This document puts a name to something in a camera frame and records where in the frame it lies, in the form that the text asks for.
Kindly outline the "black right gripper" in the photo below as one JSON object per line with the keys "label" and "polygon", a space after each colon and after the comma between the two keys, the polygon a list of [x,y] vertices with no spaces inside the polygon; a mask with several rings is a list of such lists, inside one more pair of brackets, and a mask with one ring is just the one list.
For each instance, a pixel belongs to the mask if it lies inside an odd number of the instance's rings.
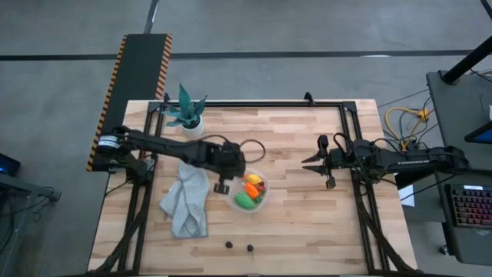
{"label": "black right gripper", "polygon": [[326,178],[327,189],[336,187],[335,177],[332,174],[333,169],[339,169],[344,162],[344,151],[340,148],[330,150],[329,140],[326,135],[320,135],[317,139],[318,152],[313,156],[305,159],[302,163],[321,161],[321,165],[306,165],[303,169],[316,172]]}

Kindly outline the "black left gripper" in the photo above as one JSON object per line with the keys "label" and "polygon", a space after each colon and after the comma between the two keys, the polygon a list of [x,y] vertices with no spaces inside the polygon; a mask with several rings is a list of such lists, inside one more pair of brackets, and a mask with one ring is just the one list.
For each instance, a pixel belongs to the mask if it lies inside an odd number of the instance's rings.
{"label": "black left gripper", "polygon": [[213,192],[228,194],[230,186],[224,182],[241,178],[246,169],[244,153],[237,143],[225,142],[223,145],[207,148],[207,170],[217,173],[219,180],[214,184]]}

